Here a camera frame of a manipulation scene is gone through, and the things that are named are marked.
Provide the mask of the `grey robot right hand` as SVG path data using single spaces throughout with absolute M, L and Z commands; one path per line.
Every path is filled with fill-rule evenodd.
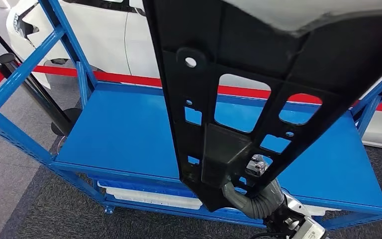
M 252 176 L 261 176 L 268 168 L 267 162 L 263 159 L 262 155 L 255 154 L 246 166 Z M 237 209 L 243 209 L 250 202 L 251 198 L 237 192 L 231 181 L 222 186 L 223 196 Z

